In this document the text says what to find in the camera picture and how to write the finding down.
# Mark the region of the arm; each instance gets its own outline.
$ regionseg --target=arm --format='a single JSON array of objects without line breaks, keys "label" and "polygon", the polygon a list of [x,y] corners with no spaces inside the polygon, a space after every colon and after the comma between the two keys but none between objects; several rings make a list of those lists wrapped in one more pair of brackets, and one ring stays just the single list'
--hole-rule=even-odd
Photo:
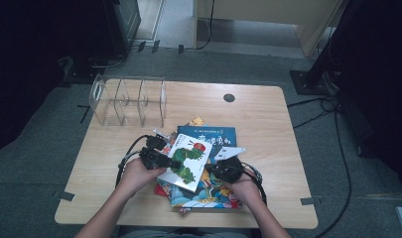
[{"label": "arm", "polygon": [[237,182],[226,185],[250,209],[263,237],[290,237],[263,202],[259,189],[249,176],[243,174]]},{"label": "arm", "polygon": [[165,171],[164,168],[148,171],[140,159],[129,162],[117,188],[75,237],[109,237],[127,201]]}]

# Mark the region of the colorful book cover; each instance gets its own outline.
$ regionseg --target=colorful book cover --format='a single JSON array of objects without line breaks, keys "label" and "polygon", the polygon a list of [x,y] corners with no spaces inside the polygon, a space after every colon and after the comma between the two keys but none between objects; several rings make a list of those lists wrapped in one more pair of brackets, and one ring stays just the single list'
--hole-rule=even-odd
[{"label": "colorful book cover", "polygon": [[168,156],[182,165],[176,169],[167,168],[158,179],[195,192],[211,149],[212,144],[208,142],[179,134]]},{"label": "colorful book cover", "polygon": [[[214,163],[214,157],[222,147],[235,147],[236,137],[233,127],[194,127],[179,126],[178,134],[190,135],[212,144],[208,163]],[[159,185],[168,195],[171,205],[179,208],[238,208],[241,202],[223,181],[203,170],[201,180],[195,192],[187,192],[178,186],[158,179]]]},{"label": "colorful book cover", "polygon": [[237,146],[234,127],[179,126],[177,132],[178,134],[185,134],[212,144],[209,159],[213,164],[215,163],[215,156],[222,149],[222,147]]}]

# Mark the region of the wire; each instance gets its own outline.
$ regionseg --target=wire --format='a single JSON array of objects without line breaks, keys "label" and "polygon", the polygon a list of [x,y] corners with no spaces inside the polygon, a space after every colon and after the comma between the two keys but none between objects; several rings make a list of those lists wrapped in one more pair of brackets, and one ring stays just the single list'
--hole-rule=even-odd
[{"label": "wire", "polygon": [[[293,106],[298,106],[298,105],[306,104],[306,103],[313,102],[313,101],[321,101],[321,108],[323,109],[323,112],[321,112],[319,115],[317,115],[316,117],[311,118],[311,119],[309,119],[309,120],[307,120],[305,122],[302,122],[297,126],[293,126],[293,129],[299,128],[299,127],[301,127],[303,125],[306,125],[309,122],[315,121],[316,119],[318,119],[320,117],[323,117],[323,116],[326,116],[326,115],[328,115],[330,113],[335,112],[335,105],[330,100],[328,100],[328,98],[331,98],[331,97],[332,96],[318,97],[318,98],[314,98],[314,99],[310,99],[310,100],[304,100],[304,101],[288,104],[287,107],[290,108],[290,107],[293,107]],[[330,103],[332,108],[330,108],[330,109],[325,108],[324,102]]]},{"label": "wire", "polygon": [[[310,100],[304,100],[304,101],[300,101],[300,102],[296,102],[296,103],[292,103],[292,104],[287,105],[287,107],[293,107],[293,106],[302,105],[302,104],[305,104],[305,103],[320,100],[321,101],[321,108],[324,110],[317,117],[312,118],[312,119],[310,119],[310,120],[308,120],[308,121],[306,121],[306,122],[304,122],[304,123],[302,123],[302,124],[300,124],[300,125],[298,125],[298,126],[296,126],[294,128],[297,128],[297,127],[300,127],[302,125],[305,125],[306,123],[308,123],[310,121],[313,121],[313,120],[315,120],[315,119],[317,119],[317,118],[319,118],[319,117],[321,117],[323,115],[327,115],[327,114],[332,113],[332,112],[335,113],[336,137],[337,137],[337,143],[338,143],[339,149],[340,149],[340,154],[341,154],[341,157],[342,157],[342,162],[343,162],[343,165],[344,165],[345,171],[346,171],[346,178],[347,178],[347,182],[348,182],[348,193],[347,193],[347,197],[346,197],[346,202],[343,205],[343,208],[340,211],[339,215],[336,217],[334,222],[329,227],[327,227],[327,229],[325,229],[323,232],[321,232],[319,235],[316,236],[317,238],[324,236],[325,234],[327,234],[331,229],[333,229],[337,225],[337,223],[339,222],[340,218],[343,216],[343,214],[345,213],[345,211],[346,211],[346,209],[347,209],[347,207],[349,205],[349,201],[351,199],[351,194],[352,194],[351,177],[350,177],[350,174],[349,174],[348,164],[346,163],[345,153],[343,151],[343,146],[342,146],[342,142],[341,142],[341,139],[340,139],[339,126],[338,126],[338,122],[337,122],[337,115],[338,115],[337,112],[338,112],[338,109],[340,107],[340,104],[338,103],[337,105],[334,105],[330,100],[328,100],[328,98],[330,98],[330,97],[331,96],[319,97],[319,98],[314,98],[314,99],[310,99]],[[323,104],[324,102],[329,102],[333,106],[333,108],[330,108],[330,109],[325,108],[324,104]]]},{"label": "wire", "polygon": [[196,48],[196,50],[202,50],[203,48],[205,48],[209,44],[210,39],[212,39],[212,19],[213,19],[214,5],[215,5],[215,0],[212,0],[212,7],[210,9],[210,18],[209,18],[209,38],[207,39],[207,42],[202,47]]},{"label": "wire", "polygon": [[317,235],[316,236],[317,238],[324,236],[332,228],[334,228],[336,226],[336,224],[339,222],[340,218],[343,216],[343,214],[345,213],[346,209],[348,208],[349,201],[351,199],[351,194],[352,194],[351,177],[350,177],[350,174],[349,174],[348,164],[346,163],[345,153],[343,152],[342,142],[340,140],[339,126],[337,124],[337,109],[338,108],[339,108],[339,104],[336,106],[336,111],[335,111],[336,136],[337,136],[337,142],[339,144],[340,154],[342,156],[343,165],[345,166],[346,178],[348,180],[348,194],[347,194],[346,202],[343,205],[343,208],[342,208],[341,212],[339,213],[339,215],[337,216],[337,218],[335,219],[335,221],[327,229],[325,229],[323,232],[321,232],[319,235]]},{"label": "wire", "polygon": [[117,173],[117,178],[116,178],[116,186],[119,185],[121,176],[123,174],[124,171],[124,167],[126,166],[127,161],[129,160],[129,158],[131,158],[133,155],[136,155],[137,153],[139,153],[139,151],[136,152],[132,152],[133,148],[135,147],[135,145],[142,140],[143,138],[149,138],[148,135],[143,135],[140,136],[138,139],[136,139],[135,142],[133,142],[133,144],[130,146],[129,150],[127,150],[126,155],[124,156],[124,158],[122,159],[121,163],[119,164],[119,172]]},{"label": "wire", "polygon": [[[244,174],[246,174],[247,176],[249,176],[252,179],[253,183],[255,183],[257,188],[259,189],[259,191],[261,193],[261,196],[262,196],[263,202],[266,205],[268,205],[265,189],[263,189],[263,186],[262,186],[262,175],[259,173],[258,170],[256,170],[256,168],[254,168],[254,167],[252,167],[252,166],[250,166],[250,165],[248,165],[246,163],[243,163],[243,162],[241,162],[241,164],[244,165],[244,170],[241,170],[240,168],[232,167],[232,166],[224,166],[224,168],[225,169],[233,169],[233,170],[236,170],[236,171],[240,171],[240,172],[243,172]],[[255,176],[253,176],[249,172],[247,172],[246,167],[248,167],[251,171],[253,171],[255,173]]]}]

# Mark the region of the stack of books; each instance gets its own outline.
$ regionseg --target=stack of books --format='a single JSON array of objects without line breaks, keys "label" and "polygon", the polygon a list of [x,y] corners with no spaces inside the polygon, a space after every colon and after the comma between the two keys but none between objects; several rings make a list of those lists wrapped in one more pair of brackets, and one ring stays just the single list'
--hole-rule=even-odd
[{"label": "stack of books", "polygon": [[233,192],[204,169],[215,163],[223,147],[236,147],[234,127],[206,126],[197,118],[186,126],[179,126],[171,136],[167,152],[172,160],[182,163],[157,178],[157,194],[167,197],[181,212],[192,208],[239,208],[241,202]]}]

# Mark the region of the hand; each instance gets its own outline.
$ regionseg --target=hand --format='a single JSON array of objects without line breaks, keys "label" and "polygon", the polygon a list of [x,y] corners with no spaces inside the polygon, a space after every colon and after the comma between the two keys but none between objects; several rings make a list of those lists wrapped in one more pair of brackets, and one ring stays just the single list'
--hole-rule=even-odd
[{"label": "hand", "polygon": [[165,168],[147,170],[141,159],[134,159],[126,164],[123,176],[116,189],[120,189],[129,199],[152,179],[166,172]]},{"label": "hand", "polygon": [[[251,170],[245,169],[250,175],[255,176],[254,172]],[[246,174],[243,174],[241,178],[238,179],[235,183],[225,183],[225,186],[230,188],[232,192],[237,196],[237,198],[249,205],[252,202],[256,202],[260,200],[262,202],[262,197],[259,192],[259,188],[253,182],[252,178]]]}]

